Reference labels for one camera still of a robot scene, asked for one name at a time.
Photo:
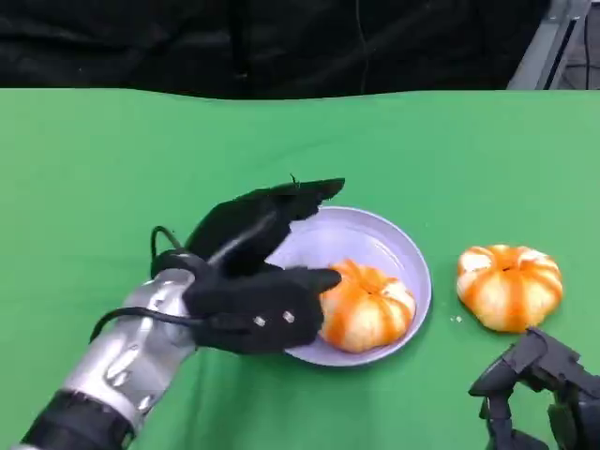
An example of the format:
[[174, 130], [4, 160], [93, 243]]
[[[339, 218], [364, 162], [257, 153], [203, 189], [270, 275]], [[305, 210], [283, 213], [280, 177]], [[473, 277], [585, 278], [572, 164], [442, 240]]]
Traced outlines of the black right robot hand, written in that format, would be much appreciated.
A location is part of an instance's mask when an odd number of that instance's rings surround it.
[[554, 396], [548, 406], [550, 428], [561, 449], [599, 447], [599, 377], [579, 362], [579, 354], [537, 327], [488, 366], [469, 394], [482, 399], [488, 449], [547, 449], [548, 445], [513, 427], [509, 399], [518, 383]]

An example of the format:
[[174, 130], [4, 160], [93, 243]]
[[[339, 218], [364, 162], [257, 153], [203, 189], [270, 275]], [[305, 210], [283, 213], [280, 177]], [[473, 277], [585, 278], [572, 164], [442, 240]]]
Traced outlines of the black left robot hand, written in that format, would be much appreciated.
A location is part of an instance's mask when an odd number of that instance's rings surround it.
[[288, 237], [292, 224], [315, 216], [344, 185], [343, 178], [293, 180], [221, 202], [196, 226], [186, 249], [224, 278], [269, 271], [265, 260]]

